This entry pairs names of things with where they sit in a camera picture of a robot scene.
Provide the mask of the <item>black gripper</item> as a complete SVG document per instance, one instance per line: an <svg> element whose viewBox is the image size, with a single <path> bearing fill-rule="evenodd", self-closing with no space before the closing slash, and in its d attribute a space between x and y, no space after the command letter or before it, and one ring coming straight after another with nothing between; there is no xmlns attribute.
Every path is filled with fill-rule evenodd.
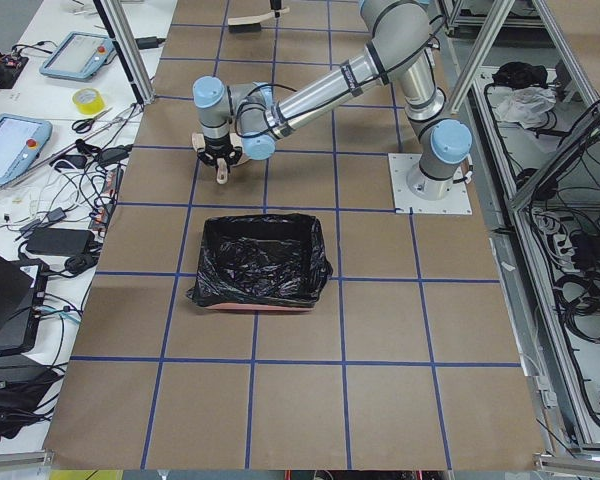
<svg viewBox="0 0 600 480"><path fill-rule="evenodd" d="M242 157L242 147L231 143L205 144L196 149L197 158L207 166L219 167L219 160L225 161L228 167L237 165Z"/></svg>

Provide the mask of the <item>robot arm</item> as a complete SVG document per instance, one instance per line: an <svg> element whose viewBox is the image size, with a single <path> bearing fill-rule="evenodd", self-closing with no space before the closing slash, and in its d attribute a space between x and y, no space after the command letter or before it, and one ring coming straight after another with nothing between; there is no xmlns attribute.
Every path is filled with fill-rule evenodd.
<svg viewBox="0 0 600 480"><path fill-rule="evenodd" d="M227 85L215 76L192 86L202 143L200 162L225 183L241 158L266 160L278 141L377 86L398 85L422 155L409 175L412 189L452 183L472 145L468 127L449 117L446 96L435 81L426 48L433 37L425 8L416 1L362 1L360 16L370 38L361 52L286 98L276 84Z"/></svg>

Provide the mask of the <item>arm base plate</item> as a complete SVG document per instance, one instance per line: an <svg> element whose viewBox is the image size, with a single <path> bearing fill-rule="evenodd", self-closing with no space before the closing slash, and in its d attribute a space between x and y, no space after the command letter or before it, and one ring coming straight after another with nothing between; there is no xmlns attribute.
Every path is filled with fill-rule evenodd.
<svg viewBox="0 0 600 480"><path fill-rule="evenodd" d="M420 170L420 154L390 153L394 211L398 214L471 215L466 182L458 167L452 179L433 180Z"/></svg>

